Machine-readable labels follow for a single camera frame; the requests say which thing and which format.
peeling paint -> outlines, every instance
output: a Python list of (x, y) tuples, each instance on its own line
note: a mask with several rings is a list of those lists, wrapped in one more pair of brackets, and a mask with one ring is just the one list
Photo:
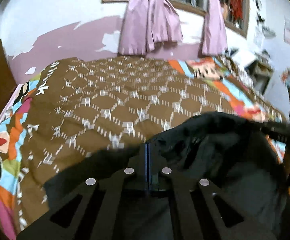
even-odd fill
[(112, 34), (104, 33), (102, 43), (105, 45), (103, 48), (96, 50), (100, 51), (110, 51), (113, 53), (118, 53), (119, 36), (121, 32), (119, 30), (114, 31)]
[(31, 67), (25, 72), (25, 75), (32, 75), (35, 72), (35, 70), (36, 67)]

pink curtain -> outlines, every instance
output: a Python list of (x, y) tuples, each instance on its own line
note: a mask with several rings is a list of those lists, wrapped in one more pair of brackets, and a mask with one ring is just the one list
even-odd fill
[(145, 55), (155, 49), (155, 43), (182, 39), (179, 16), (168, 0), (130, 0), (118, 52)]
[(225, 23), (219, 0), (208, 0), (205, 16), (203, 55), (219, 55), (227, 49)]

black device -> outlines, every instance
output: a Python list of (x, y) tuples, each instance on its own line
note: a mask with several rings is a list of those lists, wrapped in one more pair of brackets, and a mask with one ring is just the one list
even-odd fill
[[(249, 122), (250, 128), (286, 143), (290, 124)], [(58, 205), (23, 230), (17, 240), (113, 240), (117, 211), (124, 196), (168, 198), (174, 240), (271, 240), (270, 230), (235, 207), (211, 181), (190, 179), (167, 166), (144, 143), (128, 167), (110, 178), (89, 178)]]

black cloth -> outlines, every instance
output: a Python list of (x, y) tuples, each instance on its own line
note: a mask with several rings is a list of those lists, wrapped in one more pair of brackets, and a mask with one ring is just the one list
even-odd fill
[[(151, 151), (165, 157), (170, 168), (191, 178), (210, 179), (278, 238), (290, 230), (290, 198), (284, 169), (265, 136), (252, 131), (247, 120), (210, 112), (192, 117), (148, 142)], [(138, 152), (139, 147), (100, 150), (60, 172), (44, 185), (50, 208), (86, 179), (108, 178), (127, 167), (129, 158)], [(173, 239), (167, 200), (123, 202), (118, 219), (120, 239)]]

colorful quilt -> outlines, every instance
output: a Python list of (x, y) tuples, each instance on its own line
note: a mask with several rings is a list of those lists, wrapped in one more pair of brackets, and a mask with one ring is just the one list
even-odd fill
[[(214, 58), (222, 80), (194, 79), (184, 61), (117, 57), (53, 62), (31, 79), (0, 132), (0, 228), (9, 239), (48, 210), (43, 184), (101, 148), (124, 148), (206, 111), (283, 115)], [(281, 162), (284, 145), (269, 140)]]

